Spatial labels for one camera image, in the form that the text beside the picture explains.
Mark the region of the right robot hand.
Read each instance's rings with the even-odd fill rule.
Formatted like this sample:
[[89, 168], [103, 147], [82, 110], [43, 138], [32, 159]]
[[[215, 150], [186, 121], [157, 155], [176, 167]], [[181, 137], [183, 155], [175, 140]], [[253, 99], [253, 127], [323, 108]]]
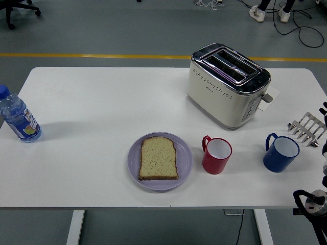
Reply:
[[[326, 102], [323, 103], [323, 108], [320, 108], [319, 111], [323, 114], [324, 116], [324, 122], [325, 122], [325, 125], [327, 124], [327, 111], [326, 111]], [[327, 151], [327, 141], [325, 142], [323, 148], [322, 148], [322, 155], [323, 157], [325, 158], [325, 160], [327, 159], [327, 154], [326, 154], [326, 151]], [[327, 187], [327, 167], [326, 167], [326, 161], [323, 165], [323, 173], [324, 173], [324, 177], [322, 179], [322, 184], [324, 187]]]

